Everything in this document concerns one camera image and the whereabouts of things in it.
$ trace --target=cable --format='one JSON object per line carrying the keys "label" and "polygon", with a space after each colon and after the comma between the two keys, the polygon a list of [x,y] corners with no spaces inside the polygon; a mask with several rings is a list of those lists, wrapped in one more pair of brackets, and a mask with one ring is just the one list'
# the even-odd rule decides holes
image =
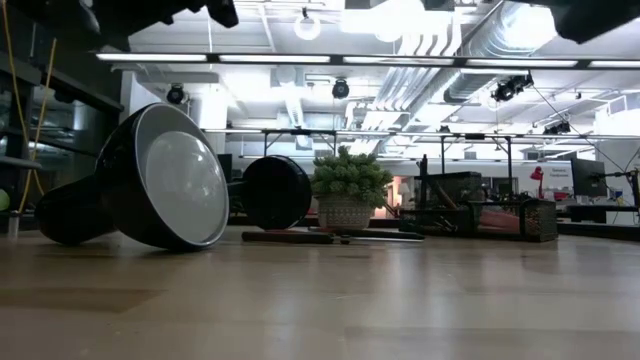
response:
{"label": "cable", "polygon": [[[3,19],[4,19],[4,33],[5,33],[5,38],[7,40],[7,51],[8,51],[8,55],[9,55],[9,68],[11,69],[11,77],[13,80],[13,91],[14,94],[16,96],[16,98],[18,99],[17,101],[17,107],[18,107],[18,117],[20,118],[20,126],[22,127],[22,135],[23,135],[23,139],[25,144],[27,144],[27,148],[28,148],[28,144],[29,144],[29,135],[27,134],[27,126],[26,126],[26,122],[24,119],[24,112],[22,109],[22,104],[20,103],[20,96],[19,96],[19,90],[18,90],[18,79],[17,79],[17,75],[16,75],[16,69],[15,69],[15,63],[14,63],[14,58],[13,58],[13,46],[11,43],[11,30],[9,28],[9,15],[8,15],[8,11],[7,11],[7,0],[2,0],[2,15],[3,15]],[[53,73],[53,62],[55,59],[55,54],[56,54],[56,45],[58,43],[57,39],[53,39],[53,44],[51,45],[51,54],[49,56],[49,66],[48,66],[48,72],[47,72],[47,78],[45,81],[45,96],[44,99],[42,100],[42,106],[40,108],[40,117],[38,119],[38,126],[36,128],[36,137],[35,137],[35,141],[34,141],[34,149],[33,152],[31,153],[31,160],[35,161],[36,159],[36,155],[38,152],[38,141],[40,140],[40,130],[42,128],[42,123],[44,121],[44,116],[46,113],[46,107],[47,107],[47,92],[49,91],[49,86],[51,83],[51,75]],[[36,170],[29,170],[27,172],[27,180],[25,182],[25,187],[24,190],[22,192],[22,199],[20,201],[20,207],[18,208],[18,213],[22,213],[24,210],[24,206],[27,200],[27,196],[29,194],[29,187],[31,185],[31,174],[33,172],[35,181],[36,181],[36,185],[38,187],[38,191],[40,192],[40,195],[44,195],[44,190],[42,188],[42,185],[40,184],[40,178],[38,177],[38,172]]]}

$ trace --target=red lamp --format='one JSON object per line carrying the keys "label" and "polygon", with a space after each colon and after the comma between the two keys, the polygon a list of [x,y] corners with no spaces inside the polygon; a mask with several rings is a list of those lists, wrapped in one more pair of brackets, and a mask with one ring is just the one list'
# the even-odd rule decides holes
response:
{"label": "red lamp", "polygon": [[529,176],[532,180],[540,181],[540,185],[538,186],[538,198],[543,199],[544,194],[542,193],[542,180],[544,179],[544,171],[540,166],[536,166],[536,169],[533,171],[531,176]]}

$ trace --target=potted plant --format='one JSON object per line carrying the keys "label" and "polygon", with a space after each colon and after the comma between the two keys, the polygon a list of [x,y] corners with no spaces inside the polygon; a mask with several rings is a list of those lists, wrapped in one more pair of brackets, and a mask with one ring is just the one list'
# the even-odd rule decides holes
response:
{"label": "potted plant", "polygon": [[347,147],[338,156],[316,158],[311,177],[318,199],[318,221],[324,228],[364,229],[375,208],[384,206],[386,185],[393,178],[373,154],[350,155]]}

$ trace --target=green succulent plant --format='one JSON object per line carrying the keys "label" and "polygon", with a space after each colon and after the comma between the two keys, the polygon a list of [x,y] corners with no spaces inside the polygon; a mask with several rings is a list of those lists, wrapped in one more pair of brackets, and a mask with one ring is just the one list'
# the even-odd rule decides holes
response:
{"label": "green succulent plant", "polygon": [[346,146],[340,146],[338,156],[316,158],[313,164],[316,170],[311,186],[315,196],[346,196],[372,208],[384,206],[387,184],[393,176],[380,167],[375,155],[350,155]]}

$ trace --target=track light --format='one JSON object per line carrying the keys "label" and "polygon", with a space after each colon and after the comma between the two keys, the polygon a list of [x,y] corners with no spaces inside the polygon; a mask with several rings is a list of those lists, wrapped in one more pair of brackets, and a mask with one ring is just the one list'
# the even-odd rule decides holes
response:
{"label": "track light", "polygon": [[568,121],[561,121],[559,124],[549,126],[542,132],[543,135],[562,135],[571,132],[571,125]]}
{"label": "track light", "polygon": [[182,105],[189,101],[189,95],[184,91],[184,85],[172,84],[167,92],[167,101],[173,105]]}
{"label": "track light", "polygon": [[335,99],[341,100],[349,96],[349,85],[347,85],[347,80],[338,79],[336,80],[335,85],[333,85],[333,90],[331,94]]}
{"label": "track light", "polygon": [[533,84],[531,73],[526,76],[512,76],[509,80],[498,83],[496,90],[491,93],[491,98],[497,102],[506,102]]}

